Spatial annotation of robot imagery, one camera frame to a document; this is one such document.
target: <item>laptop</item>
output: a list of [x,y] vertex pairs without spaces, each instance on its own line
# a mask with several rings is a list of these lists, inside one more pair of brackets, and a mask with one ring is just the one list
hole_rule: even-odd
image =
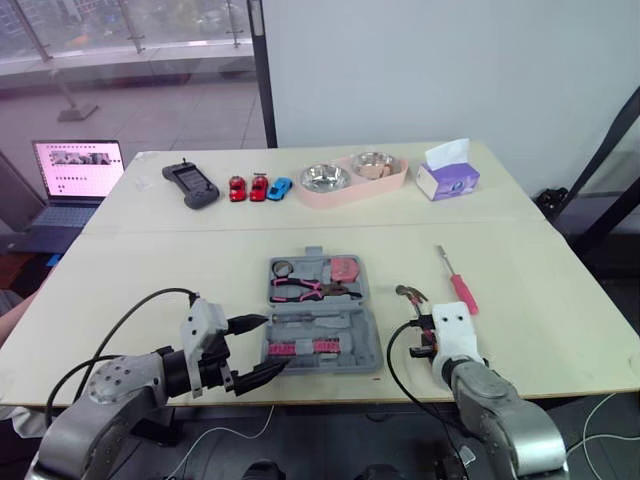
[[47,207],[15,252],[64,253],[124,172],[117,140],[34,140]]

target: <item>game controller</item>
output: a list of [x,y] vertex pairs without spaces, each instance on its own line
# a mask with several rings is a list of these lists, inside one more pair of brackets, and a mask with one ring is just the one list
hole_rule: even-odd
[[220,196],[218,187],[185,158],[182,163],[164,167],[162,176],[178,185],[184,193],[185,205],[194,210],[206,207]]

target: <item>pink pliers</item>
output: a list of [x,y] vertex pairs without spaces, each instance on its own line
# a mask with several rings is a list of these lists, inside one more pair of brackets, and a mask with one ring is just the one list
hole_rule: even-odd
[[310,292],[303,293],[298,297],[271,297],[272,302],[288,303],[288,302],[304,302],[305,300],[322,300],[324,297],[330,295],[350,295],[351,298],[360,298],[361,294],[357,292],[350,292],[347,287],[339,283],[322,283],[317,280],[304,280],[301,278],[274,278],[271,280],[271,285],[274,287],[284,287],[288,285],[296,287],[305,287],[311,289]]

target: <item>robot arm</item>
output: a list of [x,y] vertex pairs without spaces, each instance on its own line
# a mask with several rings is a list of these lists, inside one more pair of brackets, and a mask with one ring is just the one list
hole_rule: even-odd
[[258,388],[287,361],[263,362],[245,374],[230,370],[224,336],[239,335],[266,322],[259,315],[224,318],[218,305],[198,298],[182,326],[184,351],[170,347],[116,358],[91,376],[84,394],[47,430],[28,480],[98,480],[109,474],[128,432],[168,398],[224,386],[241,395]]
[[462,423],[485,445],[496,478],[567,479],[558,428],[542,408],[520,398],[511,383],[485,365],[467,306],[439,304],[432,315],[419,315],[416,326],[426,335],[411,356],[429,358],[436,380],[451,388]]

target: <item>red screwdriver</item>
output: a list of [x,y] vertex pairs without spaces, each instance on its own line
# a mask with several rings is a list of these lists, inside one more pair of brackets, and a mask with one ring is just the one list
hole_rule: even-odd
[[436,247],[451,272],[451,283],[453,284],[453,289],[456,291],[456,295],[458,295],[458,299],[467,304],[467,308],[471,315],[475,315],[478,313],[478,304],[473,298],[473,295],[471,295],[469,287],[467,287],[467,284],[462,280],[462,276],[453,271],[453,267],[451,266],[451,263],[449,263],[449,258],[447,257],[447,252],[444,251],[442,245],[436,245]]

